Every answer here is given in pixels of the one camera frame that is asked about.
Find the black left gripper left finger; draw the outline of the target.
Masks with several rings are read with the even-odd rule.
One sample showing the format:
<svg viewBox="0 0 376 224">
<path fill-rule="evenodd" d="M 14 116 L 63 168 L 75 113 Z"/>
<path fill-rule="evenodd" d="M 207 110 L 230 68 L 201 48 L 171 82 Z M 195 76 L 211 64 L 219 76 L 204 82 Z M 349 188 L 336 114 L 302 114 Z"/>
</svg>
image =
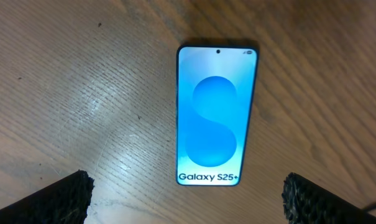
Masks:
<svg viewBox="0 0 376 224">
<path fill-rule="evenodd" d="M 0 209 L 0 224 L 83 224 L 93 189 L 94 179 L 79 170 Z"/>
</svg>

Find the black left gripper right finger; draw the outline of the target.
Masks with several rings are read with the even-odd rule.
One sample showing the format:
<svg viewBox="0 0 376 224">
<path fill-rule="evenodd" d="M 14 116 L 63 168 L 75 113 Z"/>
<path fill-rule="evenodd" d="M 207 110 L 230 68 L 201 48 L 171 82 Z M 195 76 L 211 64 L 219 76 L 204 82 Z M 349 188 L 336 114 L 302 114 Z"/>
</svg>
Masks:
<svg viewBox="0 0 376 224">
<path fill-rule="evenodd" d="M 283 212 L 289 224 L 376 224 L 376 217 L 296 173 L 283 181 Z"/>
</svg>

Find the blue Galaxy smartphone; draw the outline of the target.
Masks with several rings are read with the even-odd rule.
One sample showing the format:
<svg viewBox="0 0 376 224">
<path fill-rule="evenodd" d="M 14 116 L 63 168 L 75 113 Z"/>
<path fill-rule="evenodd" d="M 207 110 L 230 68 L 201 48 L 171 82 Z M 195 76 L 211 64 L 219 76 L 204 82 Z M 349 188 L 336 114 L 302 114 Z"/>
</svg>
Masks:
<svg viewBox="0 0 376 224">
<path fill-rule="evenodd" d="M 244 165 L 259 50 L 185 44 L 176 60 L 176 182 L 236 186 Z"/>
</svg>

